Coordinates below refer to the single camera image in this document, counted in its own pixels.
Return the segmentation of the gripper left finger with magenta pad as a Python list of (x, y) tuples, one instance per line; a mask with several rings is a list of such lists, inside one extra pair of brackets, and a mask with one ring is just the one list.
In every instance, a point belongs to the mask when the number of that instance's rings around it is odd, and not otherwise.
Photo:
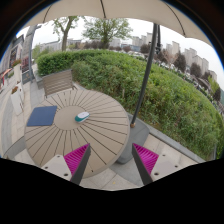
[(42, 169), (79, 185), (90, 154), (90, 144), (85, 144), (65, 156), (55, 155)]

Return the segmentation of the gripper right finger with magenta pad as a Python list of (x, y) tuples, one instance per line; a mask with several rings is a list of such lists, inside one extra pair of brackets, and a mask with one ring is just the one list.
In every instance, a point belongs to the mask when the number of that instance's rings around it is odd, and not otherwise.
[(143, 185), (150, 184), (181, 168), (178, 163), (173, 162), (168, 156), (158, 155), (136, 143), (132, 144), (132, 155)]

